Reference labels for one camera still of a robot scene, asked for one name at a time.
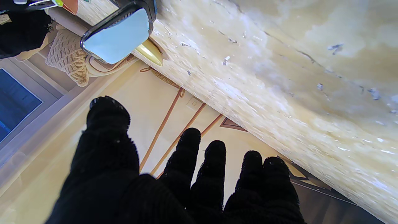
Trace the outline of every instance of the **black glove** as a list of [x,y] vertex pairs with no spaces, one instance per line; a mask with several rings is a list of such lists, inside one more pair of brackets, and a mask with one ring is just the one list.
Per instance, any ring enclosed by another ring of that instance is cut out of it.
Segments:
[[224,209],[224,223],[304,224],[297,192],[283,160],[248,151],[235,193]]
[[159,180],[170,189],[196,223],[220,223],[224,199],[225,144],[217,140],[209,144],[205,161],[191,187],[200,137],[200,131],[195,128],[189,128],[182,134]]
[[213,141],[191,187],[200,131],[187,129],[155,180],[139,175],[130,116],[111,97],[90,104],[70,174],[47,223],[303,223],[288,168],[258,152],[245,155],[236,192],[223,212],[225,144]]

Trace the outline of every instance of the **electrical outlet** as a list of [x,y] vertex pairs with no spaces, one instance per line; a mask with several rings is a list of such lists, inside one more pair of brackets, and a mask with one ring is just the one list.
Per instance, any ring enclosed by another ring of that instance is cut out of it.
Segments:
[[189,108],[191,108],[192,110],[194,110],[194,111],[196,111],[196,110],[198,110],[199,109],[199,107],[202,105],[202,101],[200,101],[198,98],[196,98],[196,97],[192,97],[189,101],[188,101],[188,103],[187,103],[187,106],[189,107]]

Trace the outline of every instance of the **glove finger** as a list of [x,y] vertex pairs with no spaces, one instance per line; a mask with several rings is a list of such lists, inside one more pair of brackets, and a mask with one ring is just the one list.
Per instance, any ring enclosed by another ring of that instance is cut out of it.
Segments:
[[260,153],[257,151],[246,152],[235,192],[228,199],[224,212],[251,210],[254,204],[261,205],[263,203],[258,193],[261,188],[262,171],[263,160]]
[[238,182],[236,183],[235,191],[238,191],[242,188],[254,190],[255,187],[258,186],[257,181],[260,178],[259,175],[263,168],[262,162],[263,160],[259,152],[246,152],[243,158],[242,170],[240,172]]
[[180,201],[187,205],[192,176],[195,171],[201,133],[188,128],[181,135],[176,151],[173,152],[159,180],[163,182]]
[[265,202],[283,200],[299,205],[296,189],[290,182],[289,168],[285,162],[277,157],[264,160],[264,190],[261,192]]
[[192,207],[204,208],[210,213],[222,211],[225,160],[224,142],[211,142],[205,151],[205,161],[199,169],[196,182],[191,187]]
[[130,115],[115,99],[109,96],[97,97],[90,103],[87,115],[87,127],[119,129],[127,131],[130,125]]
[[115,99],[98,97],[90,103],[87,129],[80,137],[71,171],[88,173],[107,169],[129,169],[138,174],[139,159],[127,135],[130,116]]

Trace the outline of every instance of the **brown rope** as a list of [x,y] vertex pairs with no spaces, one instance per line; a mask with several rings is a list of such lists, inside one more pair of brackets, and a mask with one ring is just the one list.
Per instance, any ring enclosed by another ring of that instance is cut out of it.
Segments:
[[[222,118],[222,114],[219,114],[214,121],[212,121],[209,126],[207,126],[202,132],[201,132],[201,138]],[[163,174],[164,171],[162,171],[156,179],[159,179],[159,177]]]
[[161,123],[161,125],[160,125],[160,127],[159,127],[159,129],[158,129],[158,131],[156,132],[155,137],[153,137],[152,143],[150,144],[150,146],[149,146],[149,148],[148,148],[148,151],[146,151],[146,154],[145,154],[144,158],[143,158],[142,161],[141,161],[140,170],[139,170],[140,173],[141,173],[141,170],[142,170],[142,168],[144,167],[146,161],[148,160],[148,157],[149,157],[150,153],[152,152],[152,149],[153,149],[153,147],[155,146],[155,143],[156,143],[156,141],[158,140],[158,137],[159,137],[160,133],[162,132],[164,126],[166,125],[166,122],[167,122],[167,120],[169,119],[169,117],[170,117],[170,115],[171,115],[171,113],[172,113],[172,111],[173,111],[173,109],[174,109],[174,106],[175,106],[176,103],[177,103],[178,96],[181,95],[182,90],[183,90],[183,88],[180,87],[180,89],[179,89],[179,91],[178,91],[176,97],[175,97],[174,100],[173,100],[172,105],[171,105],[170,108],[169,108],[169,111],[167,111],[166,116],[164,117],[164,119],[163,119],[163,121],[162,121],[162,123]]
[[[171,81],[169,78],[167,78],[166,76],[162,75],[160,72],[156,71],[156,70],[155,70],[154,68],[152,68],[152,67],[148,67],[148,68],[144,68],[144,69],[141,69],[141,70],[140,70],[140,72],[147,72],[147,71],[152,71],[152,73],[153,73],[154,75],[156,75],[156,77],[160,78],[160,79],[161,79],[162,81],[164,81],[165,83],[167,83],[167,84],[169,84],[169,85],[172,85],[172,86],[174,86],[174,87],[176,87],[176,88],[178,88],[178,89],[180,88],[179,85],[177,85],[175,82]],[[185,95],[185,89],[182,90],[182,93],[181,93],[180,97],[183,98],[184,95]]]
[[158,170],[158,168],[160,167],[160,165],[163,163],[163,161],[166,159],[166,157],[169,155],[169,153],[171,152],[171,150],[174,148],[174,146],[177,144],[180,136],[184,133],[185,130],[187,130],[192,123],[196,120],[196,118],[198,117],[198,115],[200,114],[200,112],[202,112],[202,110],[205,108],[206,104],[202,103],[202,105],[199,107],[199,109],[196,111],[196,113],[193,115],[193,117],[191,118],[191,120],[188,122],[188,124],[185,126],[185,128],[182,130],[182,132],[179,134],[179,136],[176,137],[176,139],[174,140],[174,142],[170,145],[170,147],[166,150],[166,152],[163,154],[162,158],[159,160],[159,162],[156,164],[155,168],[153,168],[152,172],[150,173],[152,176],[155,174],[155,172]]

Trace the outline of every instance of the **brown stick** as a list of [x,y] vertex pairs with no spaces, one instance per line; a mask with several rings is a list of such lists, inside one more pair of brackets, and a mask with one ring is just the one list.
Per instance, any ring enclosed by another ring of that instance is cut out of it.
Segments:
[[191,124],[195,121],[195,119],[198,117],[200,112],[205,108],[205,103],[202,103],[202,105],[199,107],[199,109],[196,111],[194,116],[191,118],[191,120],[188,122],[188,124],[185,126],[185,128],[182,130],[182,132],[176,137],[174,142],[170,145],[170,147],[166,150],[166,152],[163,154],[163,156],[160,158],[159,162],[156,164],[155,168],[153,168],[152,172],[150,173],[151,175],[154,175],[155,172],[158,170],[159,166],[163,163],[163,161],[166,159],[167,155],[171,152],[171,150],[174,148],[174,146],[177,144],[180,136],[182,133],[184,133],[187,128],[191,126]]
[[[201,137],[203,137],[220,119],[222,118],[222,114],[220,114],[220,115],[218,115],[217,117],[216,117],[216,119],[214,119],[214,121],[213,122],[211,122],[210,124],[209,124],[209,126],[207,126],[207,128],[205,128],[203,131],[202,131],[202,133],[201,133]],[[159,179],[159,177],[161,176],[163,174],[163,171],[158,175],[158,177],[156,178],[156,179]]]
[[145,156],[144,156],[144,158],[142,159],[142,162],[141,162],[141,164],[140,164],[140,171],[139,171],[140,173],[141,173],[141,170],[142,170],[142,168],[144,167],[146,161],[148,160],[149,154],[152,152],[152,149],[153,149],[153,147],[155,146],[156,140],[158,140],[158,137],[159,137],[160,133],[162,132],[164,126],[166,125],[166,122],[167,122],[167,120],[169,119],[170,114],[172,113],[173,108],[174,108],[174,106],[176,105],[177,100],[178,100],[178,98],[179,98],[179,96],[180,96],[182,90],[183,90],[183,88],[180,87],[180,89],[179,89],[179,91],[178,91],[176,97],[174,98],[174,101],[173,101],[172,105],[171,105],[170,108],[169,108],[169,111],[167,111],[166,116],[164,117],[164,119],[163,119],[163,121],[162,121],[162,124],[160,125],[158,131],[156,132],[155,137],[153,137],[152,143],[150,144],[150,146],[149,146],[149,148],[148,148],[148,151],[146,151],[146,154],[145,154]]

